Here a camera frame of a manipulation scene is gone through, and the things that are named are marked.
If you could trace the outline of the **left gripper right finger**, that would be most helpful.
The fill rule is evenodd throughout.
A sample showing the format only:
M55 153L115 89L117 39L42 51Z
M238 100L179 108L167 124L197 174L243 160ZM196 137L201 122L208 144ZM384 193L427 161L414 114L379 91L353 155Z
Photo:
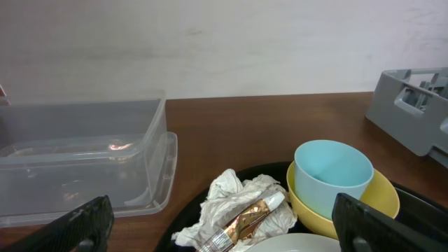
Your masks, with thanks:
M447 252L447 244L403 225L352 196L339 193L332 210L342 252Z

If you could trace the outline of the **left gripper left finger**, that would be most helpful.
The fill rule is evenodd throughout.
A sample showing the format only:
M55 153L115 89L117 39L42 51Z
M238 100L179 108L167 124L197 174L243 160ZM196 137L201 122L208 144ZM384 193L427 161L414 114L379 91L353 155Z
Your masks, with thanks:
M99 196L1 252L105 252L114 223L108 196Z

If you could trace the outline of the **grey plate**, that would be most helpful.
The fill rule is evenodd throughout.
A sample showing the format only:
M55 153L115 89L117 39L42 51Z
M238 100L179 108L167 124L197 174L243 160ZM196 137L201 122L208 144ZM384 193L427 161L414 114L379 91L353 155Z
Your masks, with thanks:
M283 234L252 246L247 252L341 252L336 239L309 233Z

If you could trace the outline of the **light blue cup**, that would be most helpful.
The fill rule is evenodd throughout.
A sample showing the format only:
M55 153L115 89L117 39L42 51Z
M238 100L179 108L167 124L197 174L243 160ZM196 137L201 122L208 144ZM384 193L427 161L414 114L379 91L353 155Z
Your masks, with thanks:
M331 219L336 196L360 199L374 177L371 161L359 150L332 140L308 141L294 154L294 192L316 214Z

